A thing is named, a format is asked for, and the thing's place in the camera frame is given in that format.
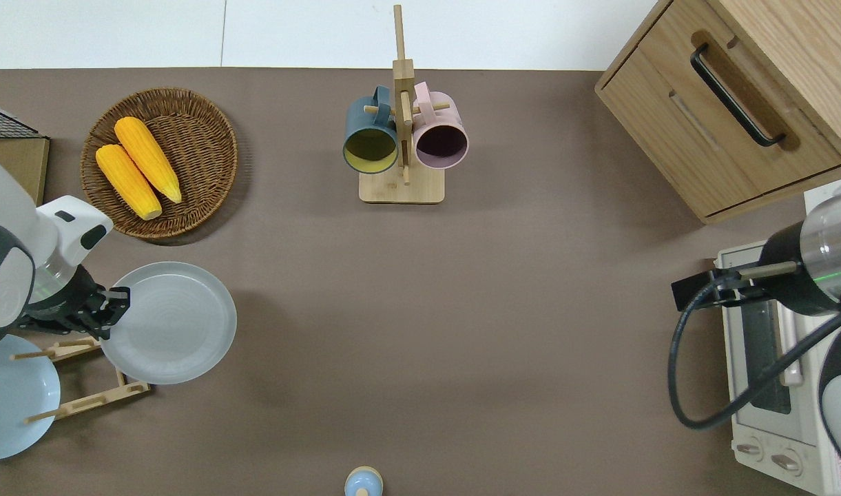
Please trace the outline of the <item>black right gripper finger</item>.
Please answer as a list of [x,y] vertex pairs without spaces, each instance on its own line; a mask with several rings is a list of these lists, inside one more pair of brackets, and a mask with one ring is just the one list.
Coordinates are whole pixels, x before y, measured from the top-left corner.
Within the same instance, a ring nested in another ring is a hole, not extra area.
[[698,292],[698,274],[675,280],[671,283],[671,290],[676,310],[682,313]]

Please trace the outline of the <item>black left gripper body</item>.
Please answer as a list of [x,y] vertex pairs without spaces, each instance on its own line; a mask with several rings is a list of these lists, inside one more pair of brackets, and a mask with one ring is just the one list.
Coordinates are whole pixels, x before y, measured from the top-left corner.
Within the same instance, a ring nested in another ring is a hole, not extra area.
[[118,322],[118,289],[61,290],[28,304],[21,316],[21,330],[68,335],[86,333],[99,341],[110,338]]

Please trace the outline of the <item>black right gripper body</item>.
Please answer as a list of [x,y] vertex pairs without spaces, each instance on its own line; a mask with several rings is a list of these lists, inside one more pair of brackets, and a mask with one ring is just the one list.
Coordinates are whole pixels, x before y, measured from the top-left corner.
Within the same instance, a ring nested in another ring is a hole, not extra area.
[[698,308],[709,307],[742,307],[751,302],[769,300],[769,294],[763,287],[757,285],[753,279],[742,279],[738,270],[713,268],[696,274],[697,289],[701,290],[707,283],[717,278],[731,276],[731,279],[719,283],[715,288],[710,289],[698,302]]

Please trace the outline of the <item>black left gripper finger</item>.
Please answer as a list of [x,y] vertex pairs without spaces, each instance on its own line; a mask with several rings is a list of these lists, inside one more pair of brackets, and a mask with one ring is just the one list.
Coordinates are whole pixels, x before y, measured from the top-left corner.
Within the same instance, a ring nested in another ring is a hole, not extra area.
[[131,290],[128,287],[112,287],[105,292],[105,324],[117,324],[130,308]]

